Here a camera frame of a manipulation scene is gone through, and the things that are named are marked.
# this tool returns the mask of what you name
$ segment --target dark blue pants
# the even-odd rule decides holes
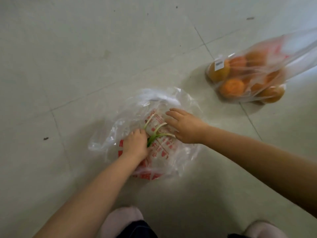
[[[158,238],[144,220],[134,221],[117,236],[117,238]],[[228,238],[247,238],[238,234],[230,234]]]

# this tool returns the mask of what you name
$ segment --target barcode sticker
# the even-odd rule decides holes
[[[224,68],[224,60],[222,57],[215,59],[215,71]]]

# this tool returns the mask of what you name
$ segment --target hand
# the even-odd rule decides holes
[[[165,122],[177,129],[175,137],[186,144],[202,143],[204,140],[204,131],[208,124],[201,119],[179,108],[170,108],[166,115],[174,119],[165,119]]]
[[[123,153],[142,161],[148,155],[147,136],[144,129],[132,131],[123,141]]]

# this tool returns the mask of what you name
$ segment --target transparent plastic bag with red print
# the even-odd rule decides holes
[[[202,112],[196,101],[179,88],[167,90],[142,89],[136,96],[125,101],[117,111],[117,116],[98,130],[90,139],[91,151],[105,152],[106,161],[113,162],[123,152],[124,138],[136,128],[144,128],[150,137],[155,129],[167,117],[165,112],[176,107],[201,116]],[[169,125],[160,127],[159,133],[173,133]],[[181,175],[186,164],[193,160],[200,149],[197,144],[184,144],[172,136],[161,136],[150,146],[149,155],[133,172],[134,177],[154,180],[162,175]]]
[[[317,28],[259,42],[244,51],[219,56],[206,74],[225,99],[279,101],[285,82],[317,65]]]

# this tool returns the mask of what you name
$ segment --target green vegetable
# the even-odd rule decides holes
[[[149,124],[150,120],[154,117],[155,113],[151,115],[151,117],[149,118],[149,120],[146,122],[146,124],[144,125],[144,129],[146,129],[147,125]],[[162,136],[172,136],[175,138],[175,135],[173,134],[168,134],[168,133],[162,133],[162,134],[156,134],[156,132],[159,130],[160,127],[162,127],[163,125],[165,125],[167,123],[163,123],[163,124],[160,124],[155,130],[154,130],[154,133],[152,134],[151,137],[149,137],[147,139],[147,147],[150,147],[150,145],[152,144],[152,142],[154,140],[156,140],[157,138],[159,137],[162,137]]]

